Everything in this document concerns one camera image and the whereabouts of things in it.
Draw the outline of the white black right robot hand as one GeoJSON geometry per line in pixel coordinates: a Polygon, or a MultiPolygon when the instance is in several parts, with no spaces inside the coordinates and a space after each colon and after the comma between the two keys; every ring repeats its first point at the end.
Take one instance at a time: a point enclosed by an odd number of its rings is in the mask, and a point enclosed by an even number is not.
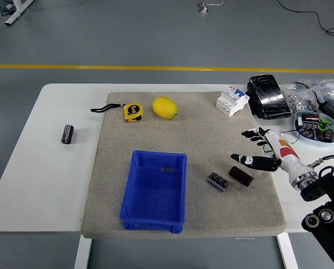
{"type": "Polygon", "coordinates": [[[281,168],[288,173],[291,184],[298,184],[303,178],[317,176],[314,169],[303,164],[294,149],[275,131],[257,127],[242,132],[242,136],[256,141],[266,154],[265,156],[232,154],[231,158],[242,165],[262,171],[276,171],[281,168]]]}

